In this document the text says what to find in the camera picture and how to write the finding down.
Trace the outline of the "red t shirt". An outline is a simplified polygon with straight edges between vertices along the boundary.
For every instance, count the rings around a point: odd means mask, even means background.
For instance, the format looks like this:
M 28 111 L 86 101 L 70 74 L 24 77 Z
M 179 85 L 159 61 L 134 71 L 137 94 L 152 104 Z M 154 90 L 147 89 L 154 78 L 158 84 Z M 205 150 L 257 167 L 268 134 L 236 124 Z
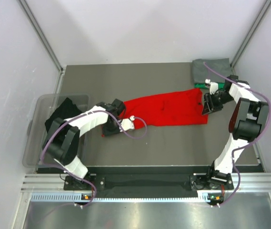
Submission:
M 139 117 L 152 126 L 205 125 L 208 116 L 202 115 L 202 92 L 199 88 L 155 94 L 124 102 L 117 99 L 119 118 Z

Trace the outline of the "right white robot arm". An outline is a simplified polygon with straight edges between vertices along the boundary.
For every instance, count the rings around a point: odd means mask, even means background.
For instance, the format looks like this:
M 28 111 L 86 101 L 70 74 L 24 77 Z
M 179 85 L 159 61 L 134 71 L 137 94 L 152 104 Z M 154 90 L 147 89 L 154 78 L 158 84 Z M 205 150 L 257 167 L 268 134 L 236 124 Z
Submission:
M 209 92 L 204 94 L 202 114 L 209 115 L 223 109 L 224 104 L 234 101 L 236 106 L 229 121 L 229 139 L 222 151 L 209 167 L 205 183 L 215 189 L 221 185 L 231 185 L 231 173 L 236 161 L 244 149 L 263 132 L 268 115 L 269 105 L 259 100 L 247 81 L 230 75 L 223 88 L 210 79 L 205 81 Z

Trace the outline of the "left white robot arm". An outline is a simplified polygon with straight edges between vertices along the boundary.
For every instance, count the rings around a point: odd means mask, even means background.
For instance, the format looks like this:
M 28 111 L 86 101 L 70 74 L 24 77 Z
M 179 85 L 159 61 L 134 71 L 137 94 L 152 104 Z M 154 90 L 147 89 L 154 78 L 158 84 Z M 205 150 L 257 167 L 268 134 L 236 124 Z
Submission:
M 100 102 L 74 117 L 49 118 L 50 125 L 42 145 L 40 162 L 44 163 L 45 156 L 50 156 L 55 166 L 69 174 L 65 179 L 69 185 L 80 189 L 93 187 L 88 168 L 78 156 L 79 139 L 98 126 L 101 126 L 103 136 L 133 129 L 133 120 L 120 118 L 125 110 L 124 102 L 115 99 L 111 104 Z

